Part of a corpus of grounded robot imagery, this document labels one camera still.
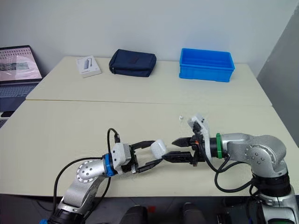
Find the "blue plastic bin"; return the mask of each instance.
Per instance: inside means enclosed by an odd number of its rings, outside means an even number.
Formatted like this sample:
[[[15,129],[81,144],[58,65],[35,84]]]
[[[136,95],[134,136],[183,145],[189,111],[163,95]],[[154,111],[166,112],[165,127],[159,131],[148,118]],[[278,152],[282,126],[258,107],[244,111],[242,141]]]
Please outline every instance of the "blue plastic bin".
[[[179,60],[180,78],[229,82],[235,70],[229,52],[183,48]]]

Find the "laptop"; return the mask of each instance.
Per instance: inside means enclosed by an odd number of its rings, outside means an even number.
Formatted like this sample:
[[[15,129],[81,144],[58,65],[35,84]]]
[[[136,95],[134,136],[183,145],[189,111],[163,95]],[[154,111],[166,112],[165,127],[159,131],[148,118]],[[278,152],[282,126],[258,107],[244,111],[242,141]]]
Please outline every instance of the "laptop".
[[[42,79],[29,45],[0,48],[0,112],[15,111]]]

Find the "white box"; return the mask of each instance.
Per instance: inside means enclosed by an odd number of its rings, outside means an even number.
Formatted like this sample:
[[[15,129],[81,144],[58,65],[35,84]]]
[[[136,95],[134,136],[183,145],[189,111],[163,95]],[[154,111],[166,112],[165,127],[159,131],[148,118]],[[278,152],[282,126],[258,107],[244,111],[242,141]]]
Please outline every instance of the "white box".
[[[101,70],[93,56],[83,57],[76,60],[77,68],[83,78],[101,74]]]

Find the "laptop keyboard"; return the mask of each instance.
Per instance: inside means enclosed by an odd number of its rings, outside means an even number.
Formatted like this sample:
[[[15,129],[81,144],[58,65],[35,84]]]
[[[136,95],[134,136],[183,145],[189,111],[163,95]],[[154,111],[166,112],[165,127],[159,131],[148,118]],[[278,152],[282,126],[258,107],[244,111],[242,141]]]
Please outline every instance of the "laptop keyboard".
[[[4,125],[4,123],[7,121],[7,119],[5,120],[5,119],[2,119],[2,120],[0,120],[0,128]]]
[[[0,98],[4,97],[25,97],[33,89],[35,85],[23,85],[23,86],[1,86],[0,87]]]

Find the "white wall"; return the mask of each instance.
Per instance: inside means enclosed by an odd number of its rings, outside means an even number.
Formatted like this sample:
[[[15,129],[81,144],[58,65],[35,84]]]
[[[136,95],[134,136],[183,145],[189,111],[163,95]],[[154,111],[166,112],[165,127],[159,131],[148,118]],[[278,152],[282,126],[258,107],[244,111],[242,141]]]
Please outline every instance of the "white wall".
[[[225,50],[257,76],[299,0],[1,0],[0,46],[29,44],[44,72],[65,55],[118,49],[179,60]]]

